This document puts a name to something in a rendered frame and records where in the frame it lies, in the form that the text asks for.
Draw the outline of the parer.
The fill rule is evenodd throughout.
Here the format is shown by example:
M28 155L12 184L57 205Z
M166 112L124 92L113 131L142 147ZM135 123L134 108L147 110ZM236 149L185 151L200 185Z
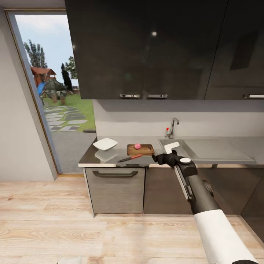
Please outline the parer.
M135 156L132 156L132 157L129 157L129 158L120 160L120 161L125 161L125 160L129 160L129 159L137 158L137 157L140 157L140 156L142 156L142 155L141 154L138 154L138 155L135 155Z

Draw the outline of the cutting board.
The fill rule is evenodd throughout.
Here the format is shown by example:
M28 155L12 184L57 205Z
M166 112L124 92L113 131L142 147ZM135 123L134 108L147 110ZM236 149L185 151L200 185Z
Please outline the cutting board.
M152 144L141 144L139 149L134 147L134 144L127 145L127 154L128 155L154 155L155 151Z

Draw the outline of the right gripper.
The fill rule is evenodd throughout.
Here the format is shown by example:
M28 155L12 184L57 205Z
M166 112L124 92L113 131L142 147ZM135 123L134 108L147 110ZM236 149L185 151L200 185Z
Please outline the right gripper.
M155 162L158 162L159 165L169 165L170 159L174 156L177 156L176 150L173 150L171 154L160 154L157 156L152 155L152 158Z

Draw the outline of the bowl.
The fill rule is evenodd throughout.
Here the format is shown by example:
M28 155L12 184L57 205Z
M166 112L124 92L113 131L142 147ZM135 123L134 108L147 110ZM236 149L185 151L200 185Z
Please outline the bowl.
M117 144L118 144L118 142L116 142L112 139L109 139L109 138L105 138L103 140L95 142L93 145L102 151L108 151L108 150L114 148Z

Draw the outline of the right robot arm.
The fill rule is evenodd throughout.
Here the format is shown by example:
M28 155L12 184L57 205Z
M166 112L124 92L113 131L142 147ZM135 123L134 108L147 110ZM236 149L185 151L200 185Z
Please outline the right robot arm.
M177 178L198 226L208 264L259 264L227 219L213 190L198 175L195 163L186 157L178 157L179 143L163 147L164 154L152 155L159 165L167 164L175 169Z

